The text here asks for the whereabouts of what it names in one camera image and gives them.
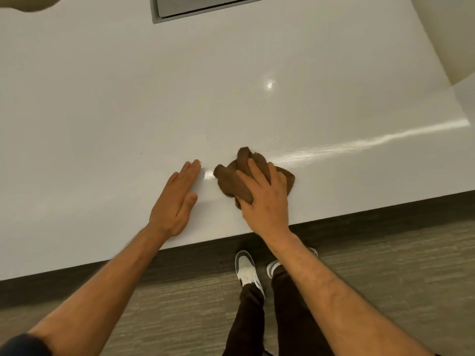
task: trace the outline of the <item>brown rag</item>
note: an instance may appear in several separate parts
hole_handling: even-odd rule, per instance
[[[249,147],[240,148],[237,153],[237,159],[231,162],[227,167],[224,167],[223,165],[217,165],[217,167],[214,169],[213,175],[217,178],[217,184],[226,196],[239,196],[247,203],[253,203],[254,199],[252,197],[251,191],[249,191],[244,182],[236,174],[236,170],[240,170],[246,175],[252,177],[251,170],[247,165],[247,160],[252,158],[256,162],[258,168],[265,175],[267,181],[270,183],[269,166],[267,165],[267,161],[265,161],[264,156],[257,152],[252,153],[251,150],[249,150]],[[292,187],[294,186],[295,176],[289,171],[283,169],[282,167],[276,167],[276,169],[278,172],[282,172],[287,178],[288,195],[292,190]],[[241,209],[241,205],[239,204],[237,198],[236,207],[238,209]]]

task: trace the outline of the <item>shoe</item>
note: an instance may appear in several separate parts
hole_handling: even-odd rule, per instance
[[[318,257],[318,252],[313,247],[308,247],[308,250],[311,253],[313,253],[316,257]],[[279,260],[272,261],[271,263],[269,263],[267,265],[267,267],[266,267],[267,275],[269,276],[270,279],[274,275],[274,271],[276,270],[276,268],[279,267],[280,265],[281,265],[281,263],[280,263]]]
[[[258,274],[256,272],[256,264],[252,259],[251,255],[247,251],[239,251],[236,254],[234,260],[236,266],[236,275],[238,276],[239,281],[241,281],[241,286],[253,283],[259,290],[261,290],[262,295],[265,299],[264,289],[262,288],[261,281],[259,281]]]

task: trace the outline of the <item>leg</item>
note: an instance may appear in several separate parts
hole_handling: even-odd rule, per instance
[[[274,290],[279,355],[334,356],[294,281],[280,263],[275,266],[270,276]]]
[[[251,255],[236,255],[236,273],[242,285],[238,313],[229,331],[223,356],[262,356],[264,352],[264,292]]]

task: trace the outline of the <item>black pants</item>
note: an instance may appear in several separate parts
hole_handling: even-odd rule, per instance
[[[279,266],[272,278],[280,356],[334,356],[297,287]],[[223,356],[262,356],[264,353],[264,297],[254,284],[245,285],[241,304],[229,331]]]

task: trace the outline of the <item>sleeve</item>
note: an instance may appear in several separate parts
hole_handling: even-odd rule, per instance
[[[51,356],[48,346],[40,339],[23,334],[11,338],[0,347],[0,356]]]

